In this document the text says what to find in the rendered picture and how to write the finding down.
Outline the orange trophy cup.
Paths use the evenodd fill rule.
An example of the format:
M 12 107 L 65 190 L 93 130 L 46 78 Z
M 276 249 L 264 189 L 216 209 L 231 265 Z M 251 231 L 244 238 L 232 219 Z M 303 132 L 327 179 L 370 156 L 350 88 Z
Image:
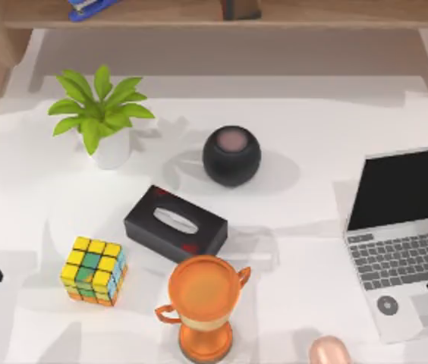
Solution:
M 168 281 L 170 303 L 155 309 L 166 324 L 179 324 L 181 352 L 196 364 L 216 364 L 230 351 L 229 322 L 251 268 L 236 270 L 217 256 L 199 255 L 179 263 Z

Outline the green plant in white pot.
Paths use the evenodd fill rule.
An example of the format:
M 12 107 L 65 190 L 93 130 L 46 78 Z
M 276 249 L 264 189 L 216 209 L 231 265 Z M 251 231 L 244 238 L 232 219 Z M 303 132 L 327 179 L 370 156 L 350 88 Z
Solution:
M 87 155 L 104 170 L 122 166 L 131 155 L 133 119 L 154 119 L 141 102 L 147 96 L 137 90 L 142 77 L 126 77 L 112 83 L 110 68 L 100 66 L 89 83 L 82 73 L 67 69 L 56 76 L 65 97 L 54 102 L 49 116 L 63 118 L 55 125 L 57 137 L 75 131 Z

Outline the blue stapler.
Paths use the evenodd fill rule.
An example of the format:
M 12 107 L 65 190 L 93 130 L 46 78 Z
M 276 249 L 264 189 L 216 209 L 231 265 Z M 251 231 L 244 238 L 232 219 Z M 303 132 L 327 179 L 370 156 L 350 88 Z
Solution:
M 69 12 L 69 20 L 79 22 L 98 14 L 101 11 L 109 8 L 118 0 L 68 0 L 72 6 Z

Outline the colourful puzzle cube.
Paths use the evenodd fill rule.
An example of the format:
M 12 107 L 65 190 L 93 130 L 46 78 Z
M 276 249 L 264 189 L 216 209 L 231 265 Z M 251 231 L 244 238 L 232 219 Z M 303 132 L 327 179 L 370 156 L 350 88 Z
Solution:
M 77 237 L 60 279 L 71 299 L 113 307 L 126 274 L 122 245 Z

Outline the silver laptop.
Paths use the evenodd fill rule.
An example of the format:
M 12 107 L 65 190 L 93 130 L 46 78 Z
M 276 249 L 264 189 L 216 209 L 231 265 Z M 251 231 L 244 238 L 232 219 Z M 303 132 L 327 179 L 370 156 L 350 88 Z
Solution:
M 344 240 L 381 340 L 428 334 L 428 147 L 365 159 Z

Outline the pink computer mouse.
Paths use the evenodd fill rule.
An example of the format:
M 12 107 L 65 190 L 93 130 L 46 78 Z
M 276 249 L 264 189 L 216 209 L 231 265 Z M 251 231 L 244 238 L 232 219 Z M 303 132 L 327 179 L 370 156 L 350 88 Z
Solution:
M 335 336 L 317 338 L 309 349 L 310 364 L 353 364 L 348 348 Z

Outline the wooden shelf unit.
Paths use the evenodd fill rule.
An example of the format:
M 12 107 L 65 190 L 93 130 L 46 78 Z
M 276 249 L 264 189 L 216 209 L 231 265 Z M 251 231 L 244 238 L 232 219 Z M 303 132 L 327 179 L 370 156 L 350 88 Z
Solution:
M 54 71 L 87 74 L 101 63 L 115 74 L 155 76 L 264 76 L 296 74 L 293 58 L 270 60 L 270 46 L 314 60 L 323 45 L 348 33 L 365 46 L 366 33 L 428 30 L 428 0 L 260 0 L 255 20 L 225 20 L 222 4 L 236 0 L 119 0 L 88 20 L 68 18 L 66 0 L 0 0 L 0 61 L 18 65 L 36 30 L 56 38 L 46 48 Z

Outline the dark brown box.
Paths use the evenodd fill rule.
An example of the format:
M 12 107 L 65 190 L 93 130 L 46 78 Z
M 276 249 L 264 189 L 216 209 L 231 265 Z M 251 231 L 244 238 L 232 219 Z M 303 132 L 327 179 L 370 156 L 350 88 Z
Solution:
M 223 20 L 256 20 L 262 17 L 260 0 L 219 0 Z

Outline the black round speaker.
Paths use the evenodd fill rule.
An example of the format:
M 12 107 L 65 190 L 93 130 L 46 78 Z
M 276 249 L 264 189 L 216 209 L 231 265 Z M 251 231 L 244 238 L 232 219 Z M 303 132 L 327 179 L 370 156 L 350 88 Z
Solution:
M 248 129 L 237 125 L 215 130 L 202 151 L 205 172 L 224 187 L 238 187 L 251 180 L 261 160 L 258 139 Z

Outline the black tissue box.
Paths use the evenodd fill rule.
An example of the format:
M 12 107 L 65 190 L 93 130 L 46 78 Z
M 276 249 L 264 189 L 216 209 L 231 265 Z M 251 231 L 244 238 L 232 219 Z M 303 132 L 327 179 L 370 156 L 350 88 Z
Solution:
M 228 222 L 152 185 L 124 219 L 133 241 L 173 262 L 216 255 L 228 237 Z

